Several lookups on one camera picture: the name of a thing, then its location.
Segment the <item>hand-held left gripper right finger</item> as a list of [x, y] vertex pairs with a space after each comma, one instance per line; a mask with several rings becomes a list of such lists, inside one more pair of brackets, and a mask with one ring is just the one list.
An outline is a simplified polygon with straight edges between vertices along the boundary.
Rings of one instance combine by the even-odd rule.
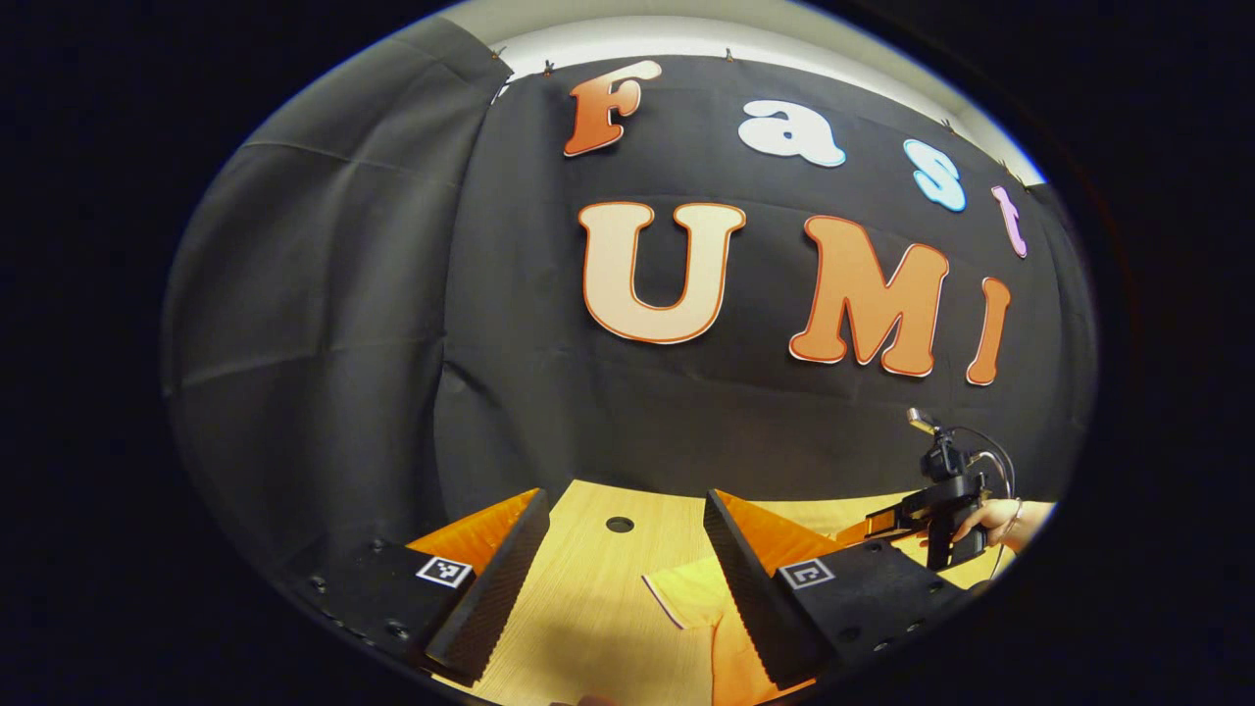
[[927, 530], [835, 537], [713, 488], [704, 527], [735, 611], [776, 687], [847, 678], [922, 640], [968, 603], [927, 568]]

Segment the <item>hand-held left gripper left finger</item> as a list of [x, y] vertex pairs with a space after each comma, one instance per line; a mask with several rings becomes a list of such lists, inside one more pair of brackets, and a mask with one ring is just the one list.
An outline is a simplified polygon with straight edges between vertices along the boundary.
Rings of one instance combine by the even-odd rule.
[[474, 686], [548, 529], [531, 488], [408, 542], [341, 530], [295, 554], [294, 591], [385, 660]]

